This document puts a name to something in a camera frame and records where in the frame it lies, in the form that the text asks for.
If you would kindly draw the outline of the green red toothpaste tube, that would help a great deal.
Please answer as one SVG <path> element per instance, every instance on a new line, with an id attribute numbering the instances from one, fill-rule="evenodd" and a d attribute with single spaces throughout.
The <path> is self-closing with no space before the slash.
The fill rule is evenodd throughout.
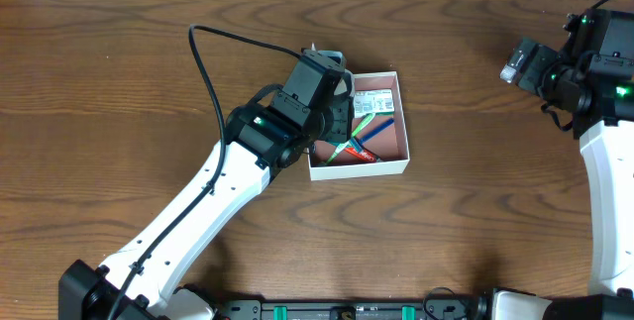
<path id="1" fill-rule="evenodd" d="M 362 147 L 347 146 L 345 151 L 364 162 L 381 162 L 381 158 L 378 155 Z"/>

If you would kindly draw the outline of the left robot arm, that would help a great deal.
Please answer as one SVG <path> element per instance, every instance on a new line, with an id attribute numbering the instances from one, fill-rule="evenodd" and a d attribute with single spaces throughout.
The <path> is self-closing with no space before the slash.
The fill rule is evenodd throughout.
<path id="1" fill-rule="evenodd" d="M 211 319 L 179 283 L 224 225 L 317 141 L 352 135 L 354 78 L 296 67 L 221 119 L 221 137 L 189 183 L 98 268 L 76 261 L 58 282 L 60 319 Z"/>

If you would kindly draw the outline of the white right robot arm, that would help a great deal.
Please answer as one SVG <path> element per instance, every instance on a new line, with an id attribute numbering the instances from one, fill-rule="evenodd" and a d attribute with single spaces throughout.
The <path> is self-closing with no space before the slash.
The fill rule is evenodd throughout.
<path id="1" fill-rule="evenodd" d="M 633 316 L 633 69 L 631 46 L 572 37 L 556 52 L 524 38 L 500 77 L 540 97 L 542 110 L 571 113 L 590 191 L 588 294 L 548 299 L 496 290 L 492 319 L 630 319 Z"/>

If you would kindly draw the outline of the white green soap box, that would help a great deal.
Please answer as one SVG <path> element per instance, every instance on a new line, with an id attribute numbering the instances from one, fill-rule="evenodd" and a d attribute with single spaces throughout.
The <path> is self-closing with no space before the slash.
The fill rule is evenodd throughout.
<path id="1" fill-rule="evenodd" d="M 356 118 L 372 113 L 391 115 L 395 110 L 391 89 L 356 91 L 353 102 Z"/>

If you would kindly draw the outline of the clear blue spray bottle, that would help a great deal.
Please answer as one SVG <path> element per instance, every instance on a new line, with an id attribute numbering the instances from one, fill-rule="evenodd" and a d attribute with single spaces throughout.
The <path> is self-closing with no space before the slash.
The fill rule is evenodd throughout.
<path id="1" fill-rule="evenodd" d="M 319 51 L 320 55 L 323 55 L 325 57 L 328 57 L 330 59 L 332 59 L 333 61 L 335 61 L 342 69 L 346 68 L 346 58 L 344 57 L 342 52 L 338 52 L 338 51 L 324 51 L 321 50 Z"/>

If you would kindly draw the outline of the blue disposable razor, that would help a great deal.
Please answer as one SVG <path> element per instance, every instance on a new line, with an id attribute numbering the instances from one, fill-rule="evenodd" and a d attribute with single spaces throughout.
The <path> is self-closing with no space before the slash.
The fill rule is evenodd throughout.
<path id="1" fill-rule="evenodd" d="M 394 119 L 390 118 L 390 119 L 384 121 L 383 123 L 381 123 L 380 125 L 378 125 L 377 127 L 375 127 L 374 129 L 372 129 L 371 131 L 369 131 L 368 133 L 366 133 L 360 139 L 353 138 L 350 141 L 350 145 L 352 146 L 353 149 L 360 150 L 362 148 L 362 146 L 364 145 L 364 143 L 366 143 L 369 140 L 371 140 L 372 138 L 376 137 L 378 134 L 380 134 L 382 131 L 384 131 L 385 129 L 387 129 L 388 127 L 390 127 L 393 124 L 394 124 Z"/>

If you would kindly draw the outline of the white box pink inside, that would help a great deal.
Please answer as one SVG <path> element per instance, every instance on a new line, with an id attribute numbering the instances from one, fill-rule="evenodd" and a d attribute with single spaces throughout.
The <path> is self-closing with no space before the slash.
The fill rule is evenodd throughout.
<path id="1" fill-rule="evenodd" d="M 315 180 L 399 174 L 410 162 L 397 73 L 353 76 L 353 139 L 317 142 L 309 154 Z"/>

